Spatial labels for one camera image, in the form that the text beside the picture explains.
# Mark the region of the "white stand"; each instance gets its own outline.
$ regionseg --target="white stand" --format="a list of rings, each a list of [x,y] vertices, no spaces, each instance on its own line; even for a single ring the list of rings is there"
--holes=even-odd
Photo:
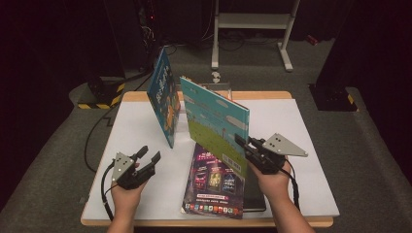
[[[283,42],[278,43],[278,48],[286,71],[291,72],[293,67],[286,51],[286,46],[291,35],[299,3],[300,0],[294,0],[290,14],[228,14],[219,13],[219,0],[216,0],[212,69],[217,70],[219,68],[219,28],[258,28],[285,30]]]

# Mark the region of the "magazine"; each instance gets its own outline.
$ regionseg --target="magazine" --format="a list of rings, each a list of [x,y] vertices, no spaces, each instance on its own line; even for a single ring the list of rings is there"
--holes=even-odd
[[[244,179],[195,144],[182,204],[184,213],[240,219],[243,217],[243,189]]]
[[[147,93],[164,136],[170,148],[173,148],[181,106],[170,62],[164,48],[154,67]]]
[[[244,179],[247,161],[234,135],[249,136],[249,109],[180,77],[190,137]]]

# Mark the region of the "wooden table edge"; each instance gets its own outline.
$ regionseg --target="wooden table edge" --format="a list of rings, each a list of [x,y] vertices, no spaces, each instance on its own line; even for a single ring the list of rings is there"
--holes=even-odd
[[[179,99],[183,100],[181,91],[178,91]],[[292,95],[284,90],[259,90],[259,91],[232,91],[233,100],[253,100],[253,99],[292,99]],[[149,101],[146,91],[128,91],[121,101]]]
[[[332,216],[308,216],[306,220],[312,227],[326,228],[333,224]],[[85,226],[108,226],[108,219],[81,219]],[[243,218],[243,219],[170,219],[170,220],[134,220],[135,226],[141,227],[275,227],[272,217],[265,218]]]

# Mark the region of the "standing book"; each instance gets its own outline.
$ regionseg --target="standing book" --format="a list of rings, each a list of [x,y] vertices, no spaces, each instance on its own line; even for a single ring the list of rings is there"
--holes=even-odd
[[[190,137],[244,179],[247,161],[234,135],[249,136],[249,109],[180,77]]]
[[[173,148],[181,106],[165,49],[161,50],[157,59],[147,93],[161,130],[170,148]]]

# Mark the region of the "book cover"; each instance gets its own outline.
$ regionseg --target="book cover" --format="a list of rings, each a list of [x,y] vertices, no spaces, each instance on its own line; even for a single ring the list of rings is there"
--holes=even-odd
[[[243,179],[212,153],[195,145],[182,204],[184,213],[240,219],[243,189]]]
[[[248,139],[249,109],[186,77],[180,83],[190,137],[245,178],[248,164],[234,135]]]
[[[157,59],[147,93],[164,136],[170,148],[173,148],[181,106],[164,48]]]
[[[264,211],[266,211],[266,202],[264,200],[264,194],[258,186],[258,177],[248,166],[243,193],[243,212],[247,213]]]

